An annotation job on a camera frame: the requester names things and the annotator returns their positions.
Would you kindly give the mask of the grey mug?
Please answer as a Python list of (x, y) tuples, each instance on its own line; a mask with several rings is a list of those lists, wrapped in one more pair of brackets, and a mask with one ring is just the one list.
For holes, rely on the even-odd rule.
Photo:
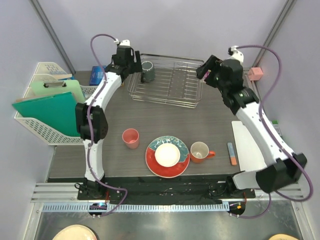
[(142, 73), (140, 81), (142, 83), (152, 82), (155, 79), (155, 66), (151, 61), (143, 61), (141, 63)]

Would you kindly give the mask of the steel wire dish rack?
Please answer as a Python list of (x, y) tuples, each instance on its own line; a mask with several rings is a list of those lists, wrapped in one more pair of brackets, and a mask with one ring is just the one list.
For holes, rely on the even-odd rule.
[(141, 74), (134, 73), (126, 80), (133, 100), (195, 108), (202, 98), (203, 80), (197, 78), (196, 69), (204, 61), (168, 55), (142, 53), (143, 62), (154, 65), (153, 81), (141, 82)]

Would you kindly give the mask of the pink cup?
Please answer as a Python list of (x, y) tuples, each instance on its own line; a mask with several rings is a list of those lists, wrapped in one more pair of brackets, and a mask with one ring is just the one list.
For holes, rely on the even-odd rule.
[(137, 149), (140, 144), (139, 132), (134, 128), (128, 128), (122, 133), (122, 140), (129, 149)]

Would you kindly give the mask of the orange mug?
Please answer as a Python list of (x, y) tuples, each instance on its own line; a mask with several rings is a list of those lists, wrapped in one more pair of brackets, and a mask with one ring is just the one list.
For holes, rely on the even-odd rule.
[(190, 159), (196, 164), (202, 163), (204, 160), (213, 158), (216, 153), (209, 150), (207, 144), (201, 141), (194, 142), (190, 147)]

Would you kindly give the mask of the orange bowl white inside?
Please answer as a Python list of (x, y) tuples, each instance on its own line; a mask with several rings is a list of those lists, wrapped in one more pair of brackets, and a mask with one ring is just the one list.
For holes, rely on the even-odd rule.
[(180, 160), (180, 151), (173, 143), (163, 143), (155, 150), (155, 160), (162, 167), (173, 167)]

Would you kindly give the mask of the red and teal floral plate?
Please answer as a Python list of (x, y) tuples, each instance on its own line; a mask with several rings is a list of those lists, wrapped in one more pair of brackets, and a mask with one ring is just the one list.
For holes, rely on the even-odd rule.
[[(165, 167), (160, 165), (156, 161), (156, 157), (155, 157), (156, 149), (160, 145), (166, 144), (166, 143), (175, 145), (178, 148), (180, 153), (179, 161), (175, 165), (170, 167)], [(145, 163), (147, 167), (153, 174), (162, 178), (169, 179), (169, 178), (175, 178), (180, 176), (182, 173), (185, 172), (185, 170), (189, 166), (190, 160), (191, 160), (190, 153), (186, 144), (175, 136), (169, 136), (169, 135), (160, 136), (154, 139), (148, 145), (145, 151)]]

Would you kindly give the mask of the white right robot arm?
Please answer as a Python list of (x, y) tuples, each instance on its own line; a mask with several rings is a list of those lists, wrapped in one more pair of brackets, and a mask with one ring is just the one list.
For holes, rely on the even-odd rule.
[(244, 86), (243, 66), (235, 58), (221, 60), (211, 55), (196, 69), (196, 77), (221, 93), (223, 103), (244, 124), (262, 153), (266, 167), (241, 171), (227, 178), (226, 193), (238, 197), (246, 189), (272, 193), (298, 182), (307, 159), (295, 153), (268, 120), (259, 115), (259, 98)]

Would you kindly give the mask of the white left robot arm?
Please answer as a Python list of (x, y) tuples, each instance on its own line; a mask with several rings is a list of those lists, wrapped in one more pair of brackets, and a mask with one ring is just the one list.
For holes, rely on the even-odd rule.
[(86, 160), (83, 183), (75, 185), (79, 200), (100, 200), (107, 193), (102, 160), (103, 142), (109, 128), (105, 109), (124, 80), (133, 73), (142, 72), (140, 52), (119, 44), (111, 63), (101, 69), (103, 77), (94, 93), (75, 107), (76, 128), (85, 147)]

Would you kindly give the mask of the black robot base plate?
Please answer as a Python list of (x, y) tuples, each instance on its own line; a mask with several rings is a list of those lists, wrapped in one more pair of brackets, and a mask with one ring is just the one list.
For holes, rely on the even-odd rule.
[(252, 188), (236, 190), (227, 185), (228, 175), (180, 175), (106, 177), (108, 188), (99, 183), (75, 183), (78, 200), (109, 200), (123, 205), (206, 205), (225, 199), (254, 199)]

